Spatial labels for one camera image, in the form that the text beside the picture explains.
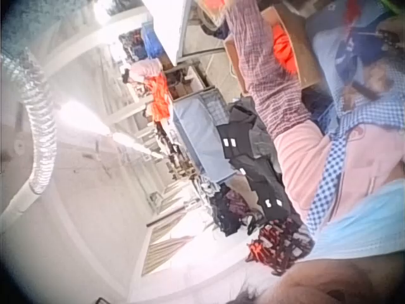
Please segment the plaid shirt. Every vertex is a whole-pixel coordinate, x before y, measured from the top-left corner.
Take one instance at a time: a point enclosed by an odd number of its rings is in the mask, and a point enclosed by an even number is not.
[[[227,10],[239,56],[239,68],[256,111],[276,138],[310,118],[301,102],[301,85],[273,55],[273,35],[263,20],[256,1],[236,0]]]

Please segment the table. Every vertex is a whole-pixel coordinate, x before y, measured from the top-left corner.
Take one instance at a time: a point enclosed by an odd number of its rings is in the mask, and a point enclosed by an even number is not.
[[[184,54],[184,40],[194,0],[142,0],[153,17],[153,27],[171,63],[224,52],[224,47]]]

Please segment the gray fabric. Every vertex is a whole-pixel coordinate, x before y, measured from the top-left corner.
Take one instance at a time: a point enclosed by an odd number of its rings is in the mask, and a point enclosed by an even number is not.
[[[252,115],[240,111],[238,107],[250,111]],[[254,108],[254,101],[252,98],[242,98],[232,104],[230,113],[230,122],[249,122],[252,124],[252,129],[249,131],[249,138],[251,142],[252,152],[255,158],[267,156],[273,164],[274,170],[281,174],[280,163],[278,162],[276,147],[267,133],[266,126],[263,121],[258,117]]]

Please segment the orange garment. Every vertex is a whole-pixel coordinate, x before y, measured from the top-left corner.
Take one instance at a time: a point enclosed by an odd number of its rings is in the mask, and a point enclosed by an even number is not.
[[[170,99],[167,80],[163,73],[157,77],[150,77],[145,80],[146,86],[151,90],[153,95],[152,117],[155,122],[170,117]]]
[[[296,60],[289,37],[280,24],[273,26],[273,51],[277,61],[291,74],[297,73]]]

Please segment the blurry object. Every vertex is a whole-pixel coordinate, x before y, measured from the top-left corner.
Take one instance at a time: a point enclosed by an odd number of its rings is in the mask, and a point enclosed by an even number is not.
[[[405,12],[404,1],[403,0],[381,0],[383,4],[388,7],[389,10],[393,11],[397,15],[402,15],[402,24],[403,21],[403,14]]]
[[[111,303],[105,300],[104,298],[98,298],[95,304],[111,304]]]
[[[206,35],[213,36],[220,40],[225,40],[229,36],[229,33],[230,33],[228,22],[226,19],[222,22],[222,24],[219,27],[214,28],[214,29],[208,27],[205,24],[202,24],[200,27],[201,27],[201,30]]]
[[[201,11],[199,13],[201,21],[205,26],[208,26],[210,30],[215,29],[212,25],[219,27],[225,20],[224,0],[196,0],[196,3]]]
[[[94,17],[101,25],[106,24],[111,19],[110,14],[107,12],[108,3],[112,4],[112,1],[98,0],[93,4]]]

